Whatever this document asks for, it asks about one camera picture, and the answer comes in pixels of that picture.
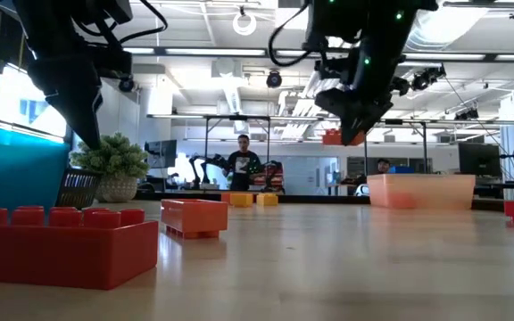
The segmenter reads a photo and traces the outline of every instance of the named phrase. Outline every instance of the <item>blue bin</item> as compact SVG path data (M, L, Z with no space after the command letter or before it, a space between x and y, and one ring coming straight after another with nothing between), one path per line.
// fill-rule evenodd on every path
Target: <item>blue bin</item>
M388 174L414 174L414 169L405 166L392 166Z
M53 207L69 150L68 144L0 129L0 208Z

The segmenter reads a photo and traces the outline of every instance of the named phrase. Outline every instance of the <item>potted plant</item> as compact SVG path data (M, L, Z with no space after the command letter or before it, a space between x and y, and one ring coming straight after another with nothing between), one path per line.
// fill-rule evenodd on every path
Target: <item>potted plant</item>
M81 142L80 152L70 154L70 163L103 173L95 195L99 202L128 202L136 196L137 180L148 172L147 154L121 133L101 136L100 141L97 150Z

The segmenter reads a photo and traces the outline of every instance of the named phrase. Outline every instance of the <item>window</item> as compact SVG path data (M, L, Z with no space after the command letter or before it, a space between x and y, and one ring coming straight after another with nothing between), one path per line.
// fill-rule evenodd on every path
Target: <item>window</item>
M67 123L22 70L5 67L0 75L0 120L64 137Z

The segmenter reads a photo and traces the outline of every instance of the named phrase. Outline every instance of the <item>translucent orange container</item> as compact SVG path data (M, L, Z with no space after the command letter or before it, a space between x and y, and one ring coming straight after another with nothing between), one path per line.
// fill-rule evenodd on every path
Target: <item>translucent orange container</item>
M469 210L474 175L384 174L368 177L370 203L388 209Z

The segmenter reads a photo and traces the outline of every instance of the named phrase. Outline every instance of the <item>person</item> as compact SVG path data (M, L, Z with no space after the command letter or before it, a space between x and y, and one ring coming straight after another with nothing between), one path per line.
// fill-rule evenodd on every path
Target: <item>person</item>
M259 176L259 174L251 174L252 169L258 169L261 161L256 153L249 151L249 136L240 135L237 138L239 151L229 155L229 169L223 170L223 175L227 176L233 171L233 179L231 180L232 191L248 191L251 180Z
M378 159L378 174L386 174L390 170L390 161Z

